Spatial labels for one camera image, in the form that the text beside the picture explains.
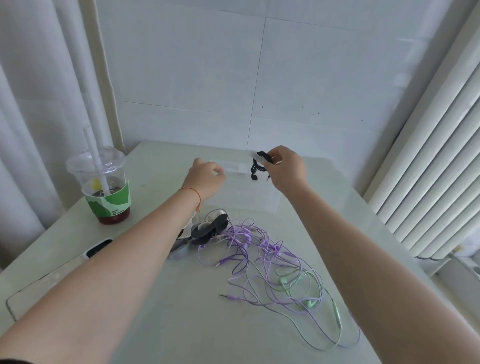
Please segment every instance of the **clear dome lid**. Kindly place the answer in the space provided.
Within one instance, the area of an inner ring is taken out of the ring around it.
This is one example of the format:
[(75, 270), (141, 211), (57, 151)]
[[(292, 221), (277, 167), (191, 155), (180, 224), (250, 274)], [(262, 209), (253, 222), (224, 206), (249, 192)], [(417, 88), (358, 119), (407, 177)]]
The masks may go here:
[[(112, 146), (99, 148), (98, 153), (103, 164), (104, 173), (113, 172), (122, 168), (125, 164), (125, 155)], [(92, 155), (88, 150), (68, 158), (65, 164), (67, 165), (67, 171), (72, 174), (95, 173)]]

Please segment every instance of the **beverage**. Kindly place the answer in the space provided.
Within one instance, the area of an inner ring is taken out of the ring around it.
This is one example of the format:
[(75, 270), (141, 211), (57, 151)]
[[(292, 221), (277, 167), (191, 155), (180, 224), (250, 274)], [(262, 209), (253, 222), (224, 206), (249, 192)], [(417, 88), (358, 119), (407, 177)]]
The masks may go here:
[(89, 151), (69, 158), (66, 162), (67, 170), (76, 177), (98, 221), (113, 225), (124, 221), (130, 215), (130, 189), (123, 171), (125, 155), (111, 146), (100, 148), (98, 154), (109, 194), (102, 190), (100, 179), (103, 176), (98, 175)]

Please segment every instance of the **forearm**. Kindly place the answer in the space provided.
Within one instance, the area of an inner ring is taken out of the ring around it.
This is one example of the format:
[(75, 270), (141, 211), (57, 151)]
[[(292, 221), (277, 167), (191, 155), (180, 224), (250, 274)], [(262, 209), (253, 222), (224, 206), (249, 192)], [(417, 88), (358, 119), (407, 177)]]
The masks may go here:
[(0, 357), (108, 362), (198, 201), (178, 191), (69, 274), (4, 334)]
[(480, 362), (479, 338), (408, 269), (307, 185), (286, 196), (384, 363)]

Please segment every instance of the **hand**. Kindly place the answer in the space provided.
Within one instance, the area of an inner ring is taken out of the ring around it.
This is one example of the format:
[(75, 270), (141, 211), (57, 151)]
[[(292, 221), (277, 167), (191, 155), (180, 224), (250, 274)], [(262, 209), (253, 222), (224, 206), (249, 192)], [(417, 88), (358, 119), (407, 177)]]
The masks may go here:
[(206, 200), (215, 195), (222, 187), (223, 182), (225, 182), (225, 174), (223, 174), (222, 167), (215, 162), (205, 163), (200, 158), (195, 158), (182, 187), (195, 189), (202, 200)]
[(286, 146), (278, 146), (268, 152), (273, 164), (267, 163), (266, 168), (273, 185), (283, 194), (289, 189), (307, 184), (307, 173), (303, 159)]

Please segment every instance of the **straw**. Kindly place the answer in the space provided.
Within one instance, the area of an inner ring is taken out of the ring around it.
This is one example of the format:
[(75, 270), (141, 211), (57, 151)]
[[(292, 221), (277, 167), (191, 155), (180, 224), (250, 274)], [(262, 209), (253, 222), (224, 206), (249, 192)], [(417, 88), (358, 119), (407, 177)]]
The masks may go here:
[(103, 174), (103, 164), (100, 160), (100, 155), (96, 146), (95, 135), (93, 134), (91, 125), (84, 126), (84, 135), (85, 139), (87, 140), (88, 151), (92, 156), (92, 162), (95, 167), (96, 174), (102, 185), (103, 196), (108, 196), (110, 194), (110, 188), (108, 187), (107, 178), (105, 177), (105, 174)]

